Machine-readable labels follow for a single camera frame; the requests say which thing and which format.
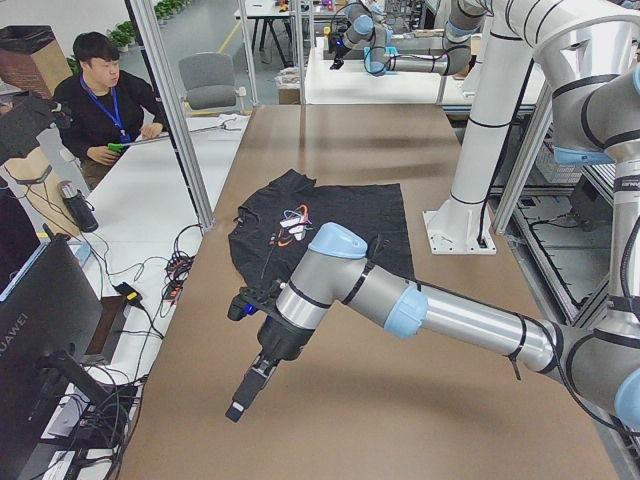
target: black hair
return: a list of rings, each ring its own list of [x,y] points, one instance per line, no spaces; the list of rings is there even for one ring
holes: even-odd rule
[[[120,52],[111,40],[98,32],[82,33],[73,42],[73,56],[78,62],[102,58],[107,62],[118,60]]]

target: black monitor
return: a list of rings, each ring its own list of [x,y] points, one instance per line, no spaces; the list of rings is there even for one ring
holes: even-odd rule
[[[19,275],[0,295],[0,480],[18,478],[73,375],[51,356],[75,371],[102,312],[62,236]]]

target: gray chair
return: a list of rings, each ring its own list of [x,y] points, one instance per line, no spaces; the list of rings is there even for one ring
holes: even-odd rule
[[[178,62],[187,90],[185,100],[193,110],[234,107],[240,98],[244,110],[244,87],[236,89],[233,60],[224,53],[204,52]]]

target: lanyard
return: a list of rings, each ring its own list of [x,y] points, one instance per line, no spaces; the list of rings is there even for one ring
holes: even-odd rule
[[[124,130],[124,125],[122,124],[122,119],[120,118],[120,108],[118,106],[118,91],[116,87],[113,87],[111,89],[111,97],[113,98],[113,111],[115,113],[115,115],[113,115],[107,109],[107,107],[105,107],[102,104],[102,102],[98,100],[98,97],[96,97],[96,94],[93,93],[91,89],[87,86],[87,84],[84,81],[84,78],[82,78],[82,75],[80,75],[80,85],[82,85],[82,88],[84,88],[84,90],[87,92],[87,95],[89,95],[89,98],[93,101],[93,103],[95,103],[100,108],[100,110],[102,110],[105,113],[105,115],[107,115],[107,117],[111,119],[111,121],[118,128],[118,130],[120,130],[120,142],[122,143],[130,142],[131,136]]]

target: wooden tabletop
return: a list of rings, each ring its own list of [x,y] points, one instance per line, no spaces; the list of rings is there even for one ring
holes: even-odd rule
[[[416,276],[531,316],[501,237],[495,256],[431,255],[421,211],[447,198],[459,145],[432,105],[254,111],[145,390],[121,479],[611,480],[590,420],[563,388],[505,358],[421,331],[399,340],[332,307],[238,424],[224,413],[259,352],[260,314],[226,319],[242,286],[237,207],[294,168],[318,185],[400,182]]]

